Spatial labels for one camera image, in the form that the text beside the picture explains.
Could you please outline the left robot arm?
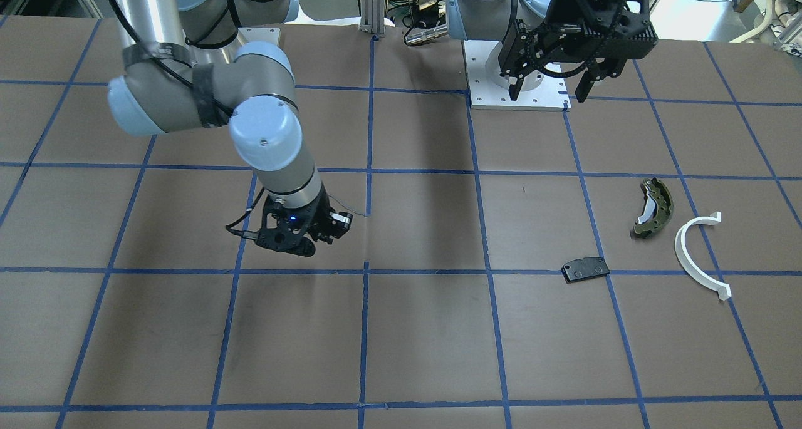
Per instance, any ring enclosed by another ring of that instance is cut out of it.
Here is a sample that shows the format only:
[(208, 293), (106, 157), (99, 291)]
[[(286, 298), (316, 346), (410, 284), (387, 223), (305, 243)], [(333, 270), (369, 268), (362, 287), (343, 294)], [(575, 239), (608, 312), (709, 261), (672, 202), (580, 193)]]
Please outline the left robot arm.
[(650, 0), (444, 0), (445, 23), (407, 33), (407, 46), (443, 35), (494, 44), (489, 72), (518, 100), (544, 78), (580, 77), (579, 103), (658, 44)]

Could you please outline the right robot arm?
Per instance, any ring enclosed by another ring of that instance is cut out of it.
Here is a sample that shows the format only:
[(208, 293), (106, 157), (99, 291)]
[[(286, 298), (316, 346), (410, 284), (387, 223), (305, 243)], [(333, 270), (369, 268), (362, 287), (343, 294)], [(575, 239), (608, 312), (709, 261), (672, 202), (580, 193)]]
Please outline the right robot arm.
[(298, 0), (109, 0), (120, 22), (124, 74), (110, 81), (113, 118), (137, 136), (228, 127), (268, 197), (257, 231), (228, 232), (276, 252), (311, 257), (352, 226), (337, 212), (305, 144), (295, 75), (246, 26), (293, 20)]

